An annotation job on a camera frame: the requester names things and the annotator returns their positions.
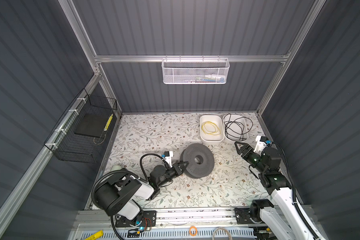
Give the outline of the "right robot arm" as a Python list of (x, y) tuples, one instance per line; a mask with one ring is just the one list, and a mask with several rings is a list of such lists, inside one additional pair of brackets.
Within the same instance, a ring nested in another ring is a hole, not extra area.
[(250, 220), (266, 224), (277, 240), (325, 239), (299, 203), (293, 182), (280, 171), (284, 154), (272, 147), (273, 142), (258, 136), (255, 147), (243, 142), (234, 145), (270, 196), (252, 201), (247, 214)]

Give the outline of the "dark grey cable spool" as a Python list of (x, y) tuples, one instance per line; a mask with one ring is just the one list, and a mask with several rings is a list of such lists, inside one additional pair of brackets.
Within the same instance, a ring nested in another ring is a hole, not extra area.
[(189, 162), (184, 173), (192, 179), (200, 179), (212, 173), (215, 158), (212, 151), (203, 144), (191, 144), (181, 153), (181, 162)]

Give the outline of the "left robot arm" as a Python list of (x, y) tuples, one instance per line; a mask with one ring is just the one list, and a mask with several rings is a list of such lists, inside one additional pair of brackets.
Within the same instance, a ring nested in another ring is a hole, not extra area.
[[(147, 175), (143, 167), (143, 159), (147, 156), (158, 157), (163, 161), (162, 165), (154, 167)], [(144, 211), (134, 200), (139, 197), (144, 200), (153, 200), (160, 193), (161, 188), (173, 183), (173, 180), (181, 176), (188, 161), (172, 162), (173, 152), (165, 152), (163, 155), (145, 154), (140, 158), (140, 167), (143, 177), (125, 169), (115, 168), (104, 174), (93, 186), (91, 191), (92, 203), (115, 220), (117, 226), (131, 226), (139, 228), (142, 232), (148, 225), (156, 223), (156, 211)]]

